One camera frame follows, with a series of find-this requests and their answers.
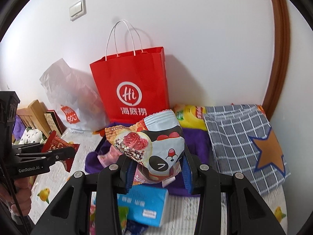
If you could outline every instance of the blue box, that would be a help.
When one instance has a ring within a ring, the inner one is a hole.
[[[117,201],[119,206],[129,207],[127,219],[160,227],[167,197],[168,191],[165,188],[134,185],[128,194],[118,194]]]

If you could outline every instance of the white bag handle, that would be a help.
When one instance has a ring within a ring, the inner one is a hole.
[[[132,43],[133,43],[134,56],[136,56],[135,44],[134,44],[133,35],[131,34],[131,31],[129,30],[129,27],[128,27],[128,25],[127,25],[127,23],[129,23],[129,22],[128,22],[127,20],[122,19],[122,20],[119,20],[119,21],[113,26],[113,28],[112,28],[112,30],[111,30],[111,32],[110,32],[110,35],[109,35],[109,38],[108,38],[108,42],[106,43],[106,49],[105,49],[105,60],[106,60],[106,61],[107,61],[107,50],[108,50],[109,40],[110,40],[110,37],[111,37],[111,34],[112,34],[112,31],[113,31],[113,30],[114,30],[114,44],[115,44],[115,50],[116,50],[117,56],[119,56],[119,55],[118,55],[118,51],[117,51],[117,46],[116,46],[116,39],[115,39],[115,28],[116,28],[116,26],[117,26],[117,24],[118,24],[119,22],[124,22],[124,24],[126,25],[128,31],[129,31],[130,36],[131,36],[131,41],[132,41]],[[135,32],[137,33],[137,35],[138,35],[138,37],[139,37],[139,41],[140,41],[141,52],[143,52],[142,43],[141,43],[141,39],[140,39],[140,35],[139,35],[139,33],[137,32],[137,30],[133,27],[133,25],[132,25],[131,23],[129,23],[129,24],[131,25],[131,27],[132,27],[132,28],[135,30]]]

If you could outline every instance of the white wall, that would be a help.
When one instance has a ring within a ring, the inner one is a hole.
[[[39,78],[62,57],[94,84],[89,64],[104,56],[118,19],[139,29],[145,48],[164,46],[171,104],[262,102],[273,59],[270,0],[86,0],[87,14],[71,22],[76,1],[31,0],[2,40],[0,87],[16,91],[21,106],[39,99],[49,107]],[[125,28],[118,32],[118,49],[129,50]]]
[[[313,32],[289,1],[288,8],[291,20],[290,60],[271,124],[291,171],[283,187],[288,234],[294,235],[313,210]]]

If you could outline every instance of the brown wood trim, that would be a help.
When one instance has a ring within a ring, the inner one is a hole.
[[[286,0],[272,0],[275,23],[275,48],[269,85],[263,109],[270,120],[274,114],[286,78],[290,52],[290,22]]]

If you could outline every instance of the wooden chair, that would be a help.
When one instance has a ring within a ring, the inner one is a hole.
[[[18,109],[16,114],[22,119],[26,126],[39,129],[48,138],[51,129],[44,116],[45,111],[38,100],[34,100],[27,108]]]

